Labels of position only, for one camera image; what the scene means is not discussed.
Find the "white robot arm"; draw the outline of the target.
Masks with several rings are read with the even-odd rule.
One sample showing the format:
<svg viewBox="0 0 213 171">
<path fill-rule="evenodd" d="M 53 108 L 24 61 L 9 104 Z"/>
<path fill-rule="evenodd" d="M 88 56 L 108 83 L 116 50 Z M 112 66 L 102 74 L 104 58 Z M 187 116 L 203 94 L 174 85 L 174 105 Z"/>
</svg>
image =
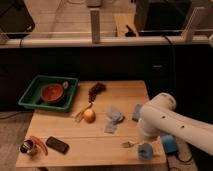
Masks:
<svg viewBox="0 0 213 171">
<path fill-rule="evenodd" d="M 159 93 L 142 105 L 138 132 L 142 140 L 155 141 L 168 133 L 213 156 L 213 124 L 197 121 L 175 112 L 176 100 Z"/>
</svg>

